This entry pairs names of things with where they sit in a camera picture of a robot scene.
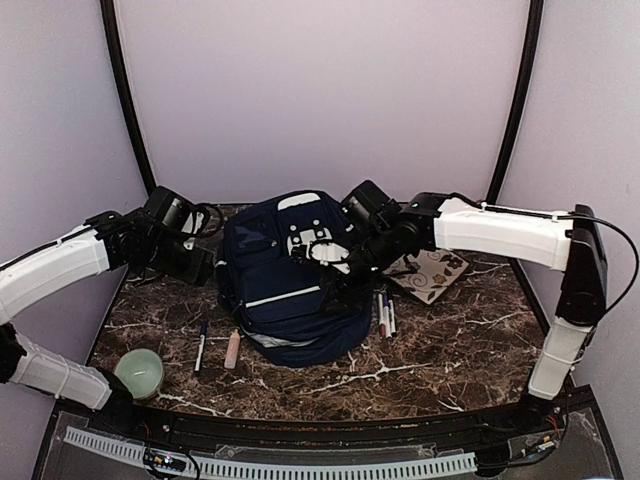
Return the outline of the navy blue student backpack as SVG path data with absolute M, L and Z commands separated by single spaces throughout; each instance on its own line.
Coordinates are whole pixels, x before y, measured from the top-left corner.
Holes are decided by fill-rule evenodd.
M 359 299 L 357 310 L 321 312 L 322 286 L 344 268 L 306 255 L 324 241 L 352 242 L 351 229 L 339 203 L 317 190 L 286 193 L 227 219 L 215 263 L 218 302 L 271 363 L 331 363 L 367 337 L 371 299 Z

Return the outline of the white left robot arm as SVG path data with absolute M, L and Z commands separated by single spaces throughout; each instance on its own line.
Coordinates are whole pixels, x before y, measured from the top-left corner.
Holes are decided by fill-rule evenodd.
M 209 212 L 155 214 L 147 208 L 129 213 L 106 211 L 82 221 L 70 231 L 1 266 L 1 384 L 34 395 L 62 399 L 101 413 L 103 421 L 120 436 L 141 427 L 133 395 L 118 377 L 65 350 L 61 337 L 52 343 L 43 329 L 24 328 L 56 296 L 73 291 L 77 309 L 64 308 L 71 324 L 89 310 L 84 282 L 137 267 L 197 284 L 210 265 L 209 253 L 197 247 L 206 235 Z

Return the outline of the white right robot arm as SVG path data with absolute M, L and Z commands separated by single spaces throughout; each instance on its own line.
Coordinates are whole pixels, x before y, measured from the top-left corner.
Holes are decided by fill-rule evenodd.
M 588 337 L 606 314 L 607 260 L 592 210 L 532 211 L 476 203 L 461 194 L 419 193 L 406 206 L 379 205 L 353 192 L 342 210 L 364 235 L 352 247 L 318 240 L 307 250 L 348 280 L 386 270 L 421 251 L 464 250 L 532 262 L 563 273 L 554 320 L 529 377 L 529 395 L 510 413 L 521 434 L 549 416 L 546 400 L 560 392 Z

